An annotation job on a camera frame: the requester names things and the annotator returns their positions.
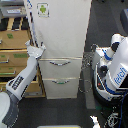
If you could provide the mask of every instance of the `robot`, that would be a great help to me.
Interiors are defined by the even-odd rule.
[[[0,128],[10,128],[18,118],[18,103],[37,73],[38,59],[46,49],[36,48],[26,43],[29,58],[27,67],[6,84],[6,92],[0,93]]]
[[[120,20],[128,34],[128,9],[122,10]],[[111,46],[96,48],[93,69],[93,92],[104,105],[117,105],[128,90],[128,37],[114,34]]]

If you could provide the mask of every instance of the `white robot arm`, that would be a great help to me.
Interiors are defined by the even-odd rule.
[[[27,50],[30,55],[27,67],[6,84],[6,92],[0,93],[0,128],[14,125],[18,117],[18,102],[37,73],[37,60],[42,56],[45,46],[35,48],[27,42]]]

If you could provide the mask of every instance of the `floor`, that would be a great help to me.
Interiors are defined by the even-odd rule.
[[[86,38],[85,52],[90,54],[91,45],[110,46],[111,36],[120,33],[126,36],[120,22],[120,12],[128,8],[128,1],[93,0]],[[89,71],[81,72],[80,86],[86,90],[85,80]],[[97,116],[101,128],[105,118],[101,111],[92,105],[93,94],[78,92],[77,99],[47,100],[46,98],[23,99],[19,103],[19,117],[13,128],[36,128],[45,125],[79,125],[82,128],[92,128],[91,115]]]

